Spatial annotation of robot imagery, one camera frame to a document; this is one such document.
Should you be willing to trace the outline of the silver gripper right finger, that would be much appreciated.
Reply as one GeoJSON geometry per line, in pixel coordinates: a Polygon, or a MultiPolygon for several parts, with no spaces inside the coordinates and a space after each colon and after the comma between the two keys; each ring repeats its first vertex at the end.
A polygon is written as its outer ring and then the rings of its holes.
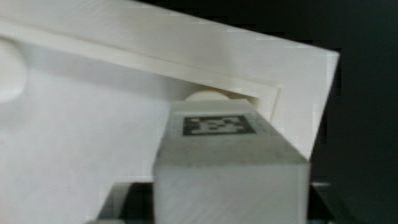
{"type": "Polygon", "coordinates": [[[308,224],[338,224],[331,184],[313,182],[309,187],[308,224]]]}

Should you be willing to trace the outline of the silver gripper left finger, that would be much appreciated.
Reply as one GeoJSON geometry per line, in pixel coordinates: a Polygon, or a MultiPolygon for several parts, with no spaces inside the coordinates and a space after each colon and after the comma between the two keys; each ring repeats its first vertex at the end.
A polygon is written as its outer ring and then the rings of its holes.
{"type": "Polygon", "coordinates": [[[98,217],[87,224],[155,224],[149,182],[114,184],[98,217]]]}

